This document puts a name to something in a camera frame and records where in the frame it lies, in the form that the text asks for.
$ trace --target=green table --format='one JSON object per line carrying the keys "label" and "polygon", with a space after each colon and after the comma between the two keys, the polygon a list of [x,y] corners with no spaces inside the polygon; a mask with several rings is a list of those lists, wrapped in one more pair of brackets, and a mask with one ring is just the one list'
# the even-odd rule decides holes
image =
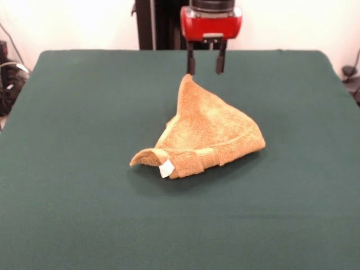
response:
{"label": "green table", "polygon": [[129,162],[181,51],[41,54],[0,135],[0,269],[360,269],[360,111],[320,52],[196,52],[265,150],[177,181]]}

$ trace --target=white label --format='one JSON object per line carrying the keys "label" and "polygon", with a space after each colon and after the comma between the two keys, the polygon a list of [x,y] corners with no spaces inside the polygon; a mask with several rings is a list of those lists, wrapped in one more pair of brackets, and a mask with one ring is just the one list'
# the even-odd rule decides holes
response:
{"label": "white label", "polygon": [[174,165],[171,163],[169,159],[163,164],[159,166],[161,177],[165,178],[170,176],[175,170]]}

